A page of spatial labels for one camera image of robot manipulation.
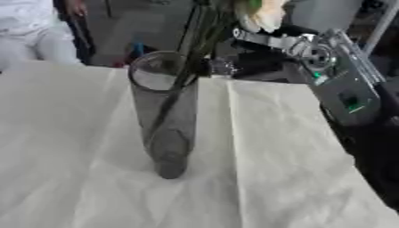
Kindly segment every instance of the white tablecloth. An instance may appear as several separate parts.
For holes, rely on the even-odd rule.
[[[199,82],[187,173],[156,176],[122,69],[0,76],[0,227],[398,227],[305,85]]]

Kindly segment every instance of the white pants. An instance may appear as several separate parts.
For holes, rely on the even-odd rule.
[[[58,21],[26,35],[0,35],[0,71],[29,60],[81,64],[67,23]]]

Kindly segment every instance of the person's leg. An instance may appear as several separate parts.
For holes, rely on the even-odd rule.
[[[22,61],[36,60],[34,50],[18,39],[0,37],[0,72]]]
[[[73,36],[64,22],[41,31],[37,38],[36,49],[44,61],[66,64],[81,64],[73,44]]]

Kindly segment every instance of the chair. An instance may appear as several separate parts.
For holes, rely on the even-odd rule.
[[[60,20],[66,21],[73,33],[74,44],[77,48],[77,57],[85,64],[90,65],[91,59],[96,52],[95,44],[87,27],[86,17],[71,16],[67,12],[65,0],[53,0]]]

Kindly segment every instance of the cloth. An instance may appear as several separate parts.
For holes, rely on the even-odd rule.
[[[53,0],[0,0],[0,71],[21,61],[80,63]]]
[[[0,71],[29,60],[81,64],[68,24],[58,20],[24,36],[0,36]]]
[[[0,0],[0,35],[27,35],[56,20],[53,0]]]
[[[0,227],[399,224],[305,85],[201,79],[189,169],[160,179],[126,73],[29,62],[0,77]]]

